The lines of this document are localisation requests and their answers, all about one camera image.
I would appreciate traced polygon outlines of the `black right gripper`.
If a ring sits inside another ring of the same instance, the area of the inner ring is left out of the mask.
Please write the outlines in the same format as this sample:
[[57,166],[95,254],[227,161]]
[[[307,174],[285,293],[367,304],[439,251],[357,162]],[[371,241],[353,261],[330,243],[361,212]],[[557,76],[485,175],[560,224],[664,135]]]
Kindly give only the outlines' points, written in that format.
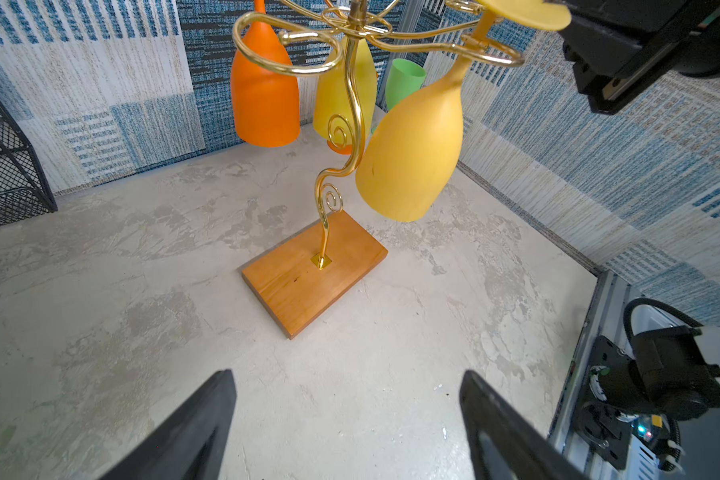
[[560,33],[579,93],[615,115],[664,74],[720,78],[720,0],[569,1]]

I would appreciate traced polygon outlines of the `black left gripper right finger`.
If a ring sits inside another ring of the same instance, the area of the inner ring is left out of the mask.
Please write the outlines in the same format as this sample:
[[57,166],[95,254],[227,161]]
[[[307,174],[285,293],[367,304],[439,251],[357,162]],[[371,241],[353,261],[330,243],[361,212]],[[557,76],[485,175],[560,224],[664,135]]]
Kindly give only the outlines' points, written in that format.
[[464,373],[459,392],[477,479],[583,479],[477,372]]

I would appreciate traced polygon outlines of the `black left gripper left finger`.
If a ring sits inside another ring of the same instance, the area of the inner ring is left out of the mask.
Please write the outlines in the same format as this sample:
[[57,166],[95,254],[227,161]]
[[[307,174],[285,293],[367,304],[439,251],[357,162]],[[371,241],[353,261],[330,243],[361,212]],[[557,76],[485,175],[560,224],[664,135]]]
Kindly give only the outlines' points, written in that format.
[[236,400],[233,372],[215,372],[103,477],[218,479]]

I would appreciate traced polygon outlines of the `gold wire wine glass rack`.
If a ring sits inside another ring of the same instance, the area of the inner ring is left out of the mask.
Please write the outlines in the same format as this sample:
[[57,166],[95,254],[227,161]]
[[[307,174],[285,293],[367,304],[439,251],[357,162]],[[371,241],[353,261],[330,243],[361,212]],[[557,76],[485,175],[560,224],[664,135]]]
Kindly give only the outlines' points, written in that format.
[[[343,208],[334,180],[356,175],[363,154],[377,128],[365,136],[365,125],[355,86],[354,62],[358,43],[366,40],[379,49],[405,53],[416,44],[446,43],[442,31],[397,32],[384,12],[373,13],[364,1],[348,6],[328,4],[313,19],[319,29],[267,14],[257,2],[253,11],[234,24],[233,39],[250,62],[271,72],[296,77],[317,76],[345,61],[346,86],[352,121],[341,115],[329,120],[329,139],[352,144],[353,151],[340,168],[322,170],[314,186],[319,222],[270,252],[242,272],[249,287],[289,337],[297,336],[328,307],[372,271],[386,256],[386,248]],[[248,47],[243,36],[255,22],[273,27],[290,56],[292,66],[268,60]]]

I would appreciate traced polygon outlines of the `green wine glass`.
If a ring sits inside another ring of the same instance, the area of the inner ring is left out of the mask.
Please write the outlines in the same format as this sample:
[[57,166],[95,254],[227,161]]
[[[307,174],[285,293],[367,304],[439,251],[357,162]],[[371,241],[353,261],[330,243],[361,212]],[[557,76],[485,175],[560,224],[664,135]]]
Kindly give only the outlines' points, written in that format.
[[387,111],[392,110],[403,99],[418,91],[427,77],[426,70],[417,63],[404,59],[394,59],[388,67],[385,84]]

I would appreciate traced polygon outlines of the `yellow front wine glass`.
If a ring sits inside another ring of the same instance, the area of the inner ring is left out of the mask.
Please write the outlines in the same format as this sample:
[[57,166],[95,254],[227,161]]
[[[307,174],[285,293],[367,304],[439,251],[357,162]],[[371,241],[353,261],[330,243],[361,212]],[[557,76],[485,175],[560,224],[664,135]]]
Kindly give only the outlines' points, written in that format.
[[462,41],[416,44],[412,52],[452,53],[456,60],[437,82],[391,108],[373,133],[356,171],[356,186],[379,214],[400,222],[422,218],[453,175],[462,148],[462,85],[475,62],[513,68],[524,58],[489,37],[500,17],[537,30],[560,31],[572,14],[547,1],[450,1],[448,7],[472,13],[478,21],[460,24]]

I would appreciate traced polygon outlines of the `orange front wine glass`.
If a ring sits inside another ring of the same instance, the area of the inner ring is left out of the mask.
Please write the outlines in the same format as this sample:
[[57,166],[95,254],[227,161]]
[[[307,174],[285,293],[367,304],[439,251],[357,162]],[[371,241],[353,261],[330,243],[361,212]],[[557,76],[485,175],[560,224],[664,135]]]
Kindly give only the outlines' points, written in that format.
[[339,155],[345,155],[348,156],[353,151],[353,145],[352,144],[346,144],[346,145],[337,145],[330,140],[327,141],[328,147],[334,152]]

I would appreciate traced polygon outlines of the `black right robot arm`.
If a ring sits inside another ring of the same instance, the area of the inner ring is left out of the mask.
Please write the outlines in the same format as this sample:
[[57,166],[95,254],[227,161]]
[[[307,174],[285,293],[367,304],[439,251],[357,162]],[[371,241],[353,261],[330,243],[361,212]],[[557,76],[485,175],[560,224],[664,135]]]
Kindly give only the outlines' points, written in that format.
[[[591,109],[614,115],[675,71],[720,79],[720,1],[573,1],[564,53]],[[630,450],[679,471],[680,423],[720,409],[720,327],[638,297],[621,310],[626,343],[597,337],[573,367],[581,384],[573,430],[624,470]]]

